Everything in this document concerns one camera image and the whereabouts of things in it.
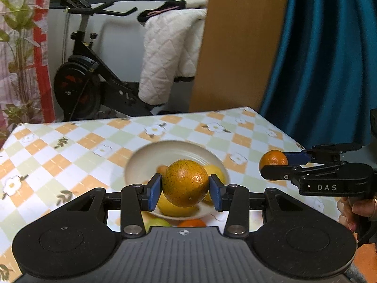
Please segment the right human hand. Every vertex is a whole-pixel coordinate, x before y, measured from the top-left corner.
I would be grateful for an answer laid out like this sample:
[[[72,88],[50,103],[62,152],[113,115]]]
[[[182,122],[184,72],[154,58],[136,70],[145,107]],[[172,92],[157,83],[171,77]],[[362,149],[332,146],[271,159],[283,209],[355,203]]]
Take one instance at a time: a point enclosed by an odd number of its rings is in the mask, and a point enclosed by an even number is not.
[[[376,197],[373,199],[358,200],[351,203],[348,197],[342,197],[337,202],[340,211],[339,223],[347,227],[351,232],[356,232],[358,227],[357,216],[376,220]]]

